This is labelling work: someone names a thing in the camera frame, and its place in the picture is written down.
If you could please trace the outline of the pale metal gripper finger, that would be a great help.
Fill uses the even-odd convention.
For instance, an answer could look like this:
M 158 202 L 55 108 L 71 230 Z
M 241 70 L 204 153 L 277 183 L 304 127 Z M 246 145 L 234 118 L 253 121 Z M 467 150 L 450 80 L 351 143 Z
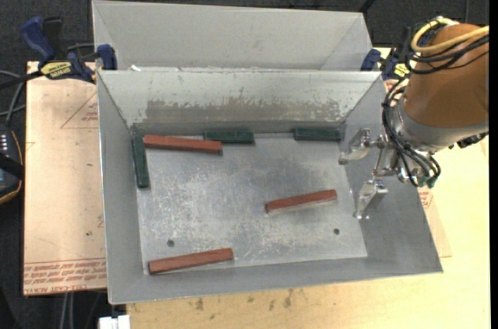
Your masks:
M 356 219 L 366 217 L 366 211 L 375 199 L 382 198 L 388 193 L 388 189 L 384 182 L 380 179 L 367 180 L 363 183 L 355 200 L 355 211 L 353 216 Z
M 338 159 L 340 165 L 346 165 L 352 161 L 363 159 L 371 148 L 371 130 L 369 128 L 361 128 L 351 138 L 344 152 L 341 152 Z

